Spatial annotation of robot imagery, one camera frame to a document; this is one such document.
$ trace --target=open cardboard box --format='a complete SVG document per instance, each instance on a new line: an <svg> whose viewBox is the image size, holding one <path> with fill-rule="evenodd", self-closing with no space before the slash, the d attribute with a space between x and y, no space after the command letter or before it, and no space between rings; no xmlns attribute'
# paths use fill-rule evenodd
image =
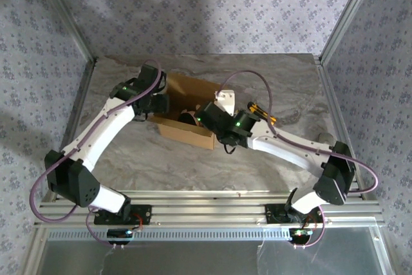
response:
<svg viewBox="0 0 412 275"><path fill-rule="evenodd" d="M203 127L178 122L177 119L184 109L194 111L197 104L202 106L214 101L214 93L219 90L219 86L194 77L168 73L166 93L170 96L170 110L168 114L154 115L149 120L158 124L163 137L213 149L215 140L213 132Z"/></svg>

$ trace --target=wall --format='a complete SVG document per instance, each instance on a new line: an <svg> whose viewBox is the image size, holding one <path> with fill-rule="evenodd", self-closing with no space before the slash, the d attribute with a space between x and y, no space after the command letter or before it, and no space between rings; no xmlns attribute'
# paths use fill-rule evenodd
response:
<svg viewBox="0 0 412 275"><path fill-rule="evenodd" d="M29 191L60 146L85 60L48 0L0 5L0 274L15 274L32 229Z"/></svg>
<svg viewBox="0 0 412 275"><path fill-rule="evenodd" d="M96 55L313 53L348 0L65 0Z"/></svg>
<svg viewBox="0 0 412 275"><path fill-rule="evenodd" d="M364 0L327 64L358 158L376 190L400 268L412 274L412 0Z"/></svg>

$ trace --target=marble surface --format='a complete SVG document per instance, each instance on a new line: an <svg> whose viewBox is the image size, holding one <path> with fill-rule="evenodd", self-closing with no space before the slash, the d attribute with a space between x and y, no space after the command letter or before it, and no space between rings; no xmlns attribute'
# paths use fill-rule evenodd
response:
<svg viewBox="0 0 412 275"><path fill-rule="evenodd" d="M97 115L112 88L136 77L148 57L116 56L97 61L77 133ZM222 82L230 73L252 69L263 74L274 94L277 127L315 140L334 135L331 116L312 55L151 55L165 71ZM250 74L238 75L229 86L236 107L248 101L268 104L264 84ZM163 138L157 125L131 122L100 157L93 174L116 190L273 190L285 192L314 182L307 171L280 158L238 147L227 155L216 143L210 151Z"/></svg>

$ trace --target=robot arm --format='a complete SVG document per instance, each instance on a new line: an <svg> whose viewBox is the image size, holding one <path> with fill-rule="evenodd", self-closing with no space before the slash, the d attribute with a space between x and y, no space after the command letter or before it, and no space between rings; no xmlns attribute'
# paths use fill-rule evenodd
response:
<svg viewBox="0 0 412 275"><path fill-rule="evenodd" d="M244 110L233 116L234 93L224 91L222 98L202 106L195 114L204 127L216 134L224 145L264 151L285 159L309 171L318 178L316 184L308 184L294 189L285 205L285 211L290 218L304 218L313 208L321 204L342 205L346 201L350 184L355 174L355 167L346 160L321 153L307 152L301 147L293 146L277 136L268 128L265 121ZM282 137L300 145L310 146L318 150L331 151L350 156L346 144L337 142L330 147L328 144L312 142L290 133L276 129Z"/></svg>
<svg viewBox="0 0 412 275"><path fill-rule="evenodd" d="M46 155L44 161L46 168L49 168L65 153L72 149L77 150L47 176L51 191L81 207L98 207L124 218L129 216L130 199L100 184L91 172L105 148L128 122L136 116L168 112L169 97L158 93L164 88L164 86L160 87L162 79L166 78L166 75L162 73L162 78L152 92L108 116L108 111L148 89L155 82L157 73L156 68L143 65L138 78L120 83L113 89L100 113L72 143L67 145L61 153L50 151ZM94 128L95 123L102 116L106 116L106 119ZM78 147L79 141L84 137L87 137L87 142Z"/></svg>

